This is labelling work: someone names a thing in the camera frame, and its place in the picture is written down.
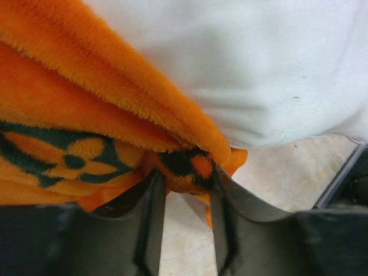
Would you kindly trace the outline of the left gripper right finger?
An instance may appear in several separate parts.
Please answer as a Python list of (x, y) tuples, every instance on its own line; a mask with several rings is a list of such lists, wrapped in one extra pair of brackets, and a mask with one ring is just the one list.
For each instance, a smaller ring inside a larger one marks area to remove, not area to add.
[(287, 212), (222, 169), (210, 194), (218, 275), (366, 275), (367, 209)]

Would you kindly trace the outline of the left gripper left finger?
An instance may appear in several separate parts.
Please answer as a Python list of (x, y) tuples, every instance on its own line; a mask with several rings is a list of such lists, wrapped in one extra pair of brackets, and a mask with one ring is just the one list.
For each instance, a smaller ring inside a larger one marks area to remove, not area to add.
[(166, 187), (158, 170), (93, 213), (1, 207), (2, 275), (158, 275)]

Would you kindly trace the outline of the orange patterned pillowcase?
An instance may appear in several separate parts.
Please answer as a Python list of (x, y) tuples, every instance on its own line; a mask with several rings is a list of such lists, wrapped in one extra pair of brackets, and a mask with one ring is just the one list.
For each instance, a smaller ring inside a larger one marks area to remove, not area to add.
[(106, 1), (1, 2), (1, 204), (94, 211), (157, 168), (209, 202), (248, 152), (114, 31)]

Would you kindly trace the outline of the white pillow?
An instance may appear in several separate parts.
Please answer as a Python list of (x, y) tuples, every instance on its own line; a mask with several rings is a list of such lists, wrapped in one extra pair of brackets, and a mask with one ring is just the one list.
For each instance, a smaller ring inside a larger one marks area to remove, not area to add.
[(236, 148), (367, 142), (366, 1), (89, 1)]

